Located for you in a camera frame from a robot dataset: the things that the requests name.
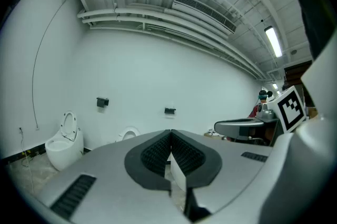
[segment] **toilet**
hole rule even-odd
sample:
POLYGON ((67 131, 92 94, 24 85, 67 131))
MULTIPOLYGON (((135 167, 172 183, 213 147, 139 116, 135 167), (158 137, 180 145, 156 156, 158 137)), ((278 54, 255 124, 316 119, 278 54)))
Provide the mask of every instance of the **toilet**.
POLYGON ((64 113, 59 131, 46 141, 45 147, 50 162, 59 171, 83 155, 83 134, 77 125, 75 113, 64 113))
POLYGON ((128 126, 126 129, 122 131, 122 133, 118 135, 116 142, 124 141, 139 135, 140 133, 137 128, 133 126, 128 126))

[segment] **toilet lid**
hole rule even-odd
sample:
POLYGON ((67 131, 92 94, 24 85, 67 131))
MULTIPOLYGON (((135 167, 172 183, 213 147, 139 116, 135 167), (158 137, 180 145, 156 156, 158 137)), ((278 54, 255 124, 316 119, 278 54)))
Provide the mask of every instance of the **toilet lid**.
POLYGON ((72 141, 75 140, 77 129, 76 115, 72 111, 67 111, 63 114, 61 121, 62 135, 72 141))

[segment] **wall-mounted dispenser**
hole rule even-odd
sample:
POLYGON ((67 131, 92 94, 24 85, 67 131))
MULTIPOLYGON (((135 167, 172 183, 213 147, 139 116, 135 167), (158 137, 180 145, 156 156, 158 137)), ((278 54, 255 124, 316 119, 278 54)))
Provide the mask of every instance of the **wall-mounted dispenser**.
POLYGON ((109 99, 97 98, 97 107, 104 108, 104 106, 109 105, 109 99))
POLYGON ((165 114, 174 114, 176 109, 165 108, 165 114))

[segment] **ceiling light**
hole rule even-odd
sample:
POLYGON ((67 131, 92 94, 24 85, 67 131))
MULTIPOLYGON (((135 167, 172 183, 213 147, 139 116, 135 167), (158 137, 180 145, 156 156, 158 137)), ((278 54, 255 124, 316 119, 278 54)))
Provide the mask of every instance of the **ceiling light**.
POLYGON ((279 40, 277 39, 274 28, 272 26, 269 26, 264 31, 267 34, 267 37, 269 38, 269 41, 273 46, 276 57, 281 57, 282 52, 281 52, 279 40))

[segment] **ceiling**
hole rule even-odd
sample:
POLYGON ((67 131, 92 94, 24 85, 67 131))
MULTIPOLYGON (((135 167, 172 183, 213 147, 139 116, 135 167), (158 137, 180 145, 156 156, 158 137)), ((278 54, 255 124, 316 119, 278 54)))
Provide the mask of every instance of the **ceiling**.
MULTIPOLYGON (((113 9, 130 7, 130 4, 141 3, 163 8, 171 8, 173 0, 81 0, 86 12, 99 9, 113 9)), ((308 39, 305 35, 298 0, 198 0, 215 9, 232 21, 237 29, 230 34, 228 47, 230 51, 236 50, 238 56, 223 56, 224 60, 232 62, 239 67, 255 70, 252 75, 264 82, 281 80, 284 76, 284 67, 311 60, 308 39), (278 35, 282 57, 276 58, 264 29, 274 26, 278 35)), ((127 14, 127 16, 144 17, 142 15, 127 14)), ((137 22, 101 22, 102 24, 117 25, 119 27, 132 27, 139 29, 137 22)), ((204 45, 202 41, 187 38, 196 45, 204 45)))

